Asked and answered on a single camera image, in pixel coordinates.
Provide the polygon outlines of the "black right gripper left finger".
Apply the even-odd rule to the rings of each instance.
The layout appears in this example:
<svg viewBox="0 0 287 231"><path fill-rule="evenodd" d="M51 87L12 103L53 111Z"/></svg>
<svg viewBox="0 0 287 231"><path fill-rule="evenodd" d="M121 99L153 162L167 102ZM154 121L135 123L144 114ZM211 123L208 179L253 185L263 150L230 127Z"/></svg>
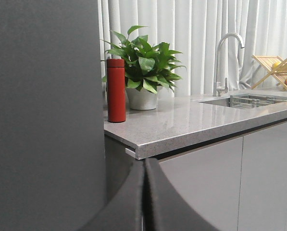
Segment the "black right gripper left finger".
<svg viewBox="0 0 287 231"><path fill-rule="evenodd" d="M81 231L142 230L144 162L134 161L129 175L111 201Z"/></svg>

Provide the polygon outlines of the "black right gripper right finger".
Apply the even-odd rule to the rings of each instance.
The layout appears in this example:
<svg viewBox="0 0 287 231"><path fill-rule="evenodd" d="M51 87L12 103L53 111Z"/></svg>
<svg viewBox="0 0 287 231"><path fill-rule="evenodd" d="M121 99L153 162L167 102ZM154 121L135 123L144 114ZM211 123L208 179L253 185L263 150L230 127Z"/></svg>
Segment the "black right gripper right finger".
<svg viewBox="0 0 287 231"><path fill-rule="evenodd" d="M143 220L146 231L216 231L170 183L155 158L144 161Z"/></svg>

